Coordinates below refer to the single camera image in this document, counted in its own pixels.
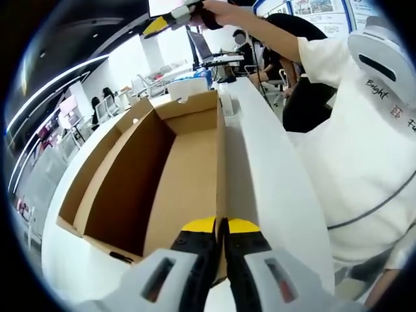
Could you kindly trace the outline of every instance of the ceiling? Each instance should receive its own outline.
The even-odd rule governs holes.
[[[255,1],[232,2],[248,6]],[[6,124],[37,90],[54,77],[92,57],[111,52],[130,37],[141,34],[149,23],[147,0],[61,1],[27,48],[24,65],[22,61],[16,76],[16,87],[5,110]],[[48,96],[81,74],[94,71],[103,61],[66,76],[31,103],[9,131],[14,137],[17,152],[53,111],[66,88],[50,98]]]

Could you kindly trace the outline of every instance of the cable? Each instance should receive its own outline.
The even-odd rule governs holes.
[[[360,221],[361,219],[365,218],[366,216],[371,215],[372,213],[375,213],[378,209],[384,207],[385,205],[387,205],[393,198],[397,197],[402,190],[404,190],[406,188],[406,186],[411,182],[411,180],[413,180],[413,178],[416,176],[416,170],[414,171],[414,173],[412,173],[412,175],[410,176],[410,178],[396,191],[394,192],[390,197],[388,197],[388,199],[386,199],[385,201],[383,201],[382,203],[380,203],[379,205],[377,205],[376,207],[374,207],[373,209],[370,209],[369,211],[367,211],[366,213],[363,213],[361,216],[358,216],[354,219],[351,219],[349,221],[340,223],[340,224],[336,224],[334,226],[328,226],[327,229],[328,231],[332,230],[332,229],[338,229],[338,228],[342,228],[344,226],[349,226],[350,224],[353,224],[357,221]]]
[[[264,88],[264,86],[263,86],[263,84],[261,83],[261,80],[260,80],[260,67],[259,67],[259,63],[257,61],[257,56],[255,55],[254,44],[252,45],[252,49],[253,49],[253,54],[254,54],[255,68],[257,70],[257,78],[259,79],[259,86],[261,87],[261,91],[263,92],[263,97],[266,100],[268,106],[270,106],[270,108],[272,108],[272,105],[270,104],[270,102],[268,101],[268,98],[266,96],[265,88]]]

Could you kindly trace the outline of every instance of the poster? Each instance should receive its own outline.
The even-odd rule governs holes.
[[[341,0],[292,0],[293,14],[310,21],[330,38],[348,36]]]
[[[273,8],[267,16],[275,13],[284,13],[289,14],[289,8],[287,7],[287,3],[282,3],[281,5],[277,6],[276,8]]]
[[[381,16],[371,0],[350,0],[352,9],[352,20],[356,24],[357,29],[364,29],[366,20],[369,16]]]

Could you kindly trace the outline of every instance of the wall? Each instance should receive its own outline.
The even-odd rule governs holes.
[[[85,120],[89,119],[93,115],[94,111],[91,106],[91,99],[88,99],[83,86],[79,81],[70,86],[71,95],[75,96],[75,99],[78,104],[78,110],[81,113],[81,116]]]
[[[131,86],[131,80],[138,74],[150,74],[150,66],[138,35],[130,38],[110,53],[110,72],[113,74],[116,90]]]
[[[83,82],[83,88],[86,98],[91,103],[94,96],[102,98],[103,89],[109,87],[111,90],[117,90],[117,84],[110,69],[110,62],[107,59],[88,78]]]
[[[238,28],[235,26],[227,25],[216,31],[205,29],[202,34],[208,43],[209,49],[211,49],[213,53],[219,52],[220,49],[234,51],[236,44],[233,39],[233,33],[237,29]]]
[[[186,60],[188,63],[193,62],[192,50],[185,27],[175,31],[168,29],[157,37],[157,42],[162,53],[163,61],[166,65]]]
[[[272,9],[284,3],[284,0],[266,0],[257,8],[256,14],[258,16],[266,16]]]
[[[144,39],[140,37],[142,42],[143,52],[146,55],[146,60],[149,64],[149,70],[151,73],[156,73],[161,67],[165,65],[162,57],[161,49],[158,43],[159,36]]]

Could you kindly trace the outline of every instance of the desk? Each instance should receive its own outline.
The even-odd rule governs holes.
[[[258,223],[273,248],[288,249],[318,273],[323,286],[332,293],[333,264],[326,226],[302,163],[279,120],[247,78],[229,84],[229,92],[239,100],[236,115],[226,117],[229,215]],[[161,104],[155,99],[151,102]],[[55,191],[45,222],[44,276],[72,302],[102,298],[117,288],[129,268],[55,223],[76,172],[121,116],[104,123],[81,148]],[[223,303],[230,306],[228,284],[218,287],[211,290],[206,311],[221,311]]]
[[[175,79],[177,76],[182,75],[183,73],[187,73],[189,71],[192,71],[192,64],[185,64],[164,74],[162,77],[157,79],[157,81],[171,81]]]
[[[242,60],[244,60],[244,56],[242,55],[223,55],[221,57],[215,57],[213,60],[208,60],[201,64],[201,66],[205,68],[210,68],[227,65],[229,63],[240,62]]]

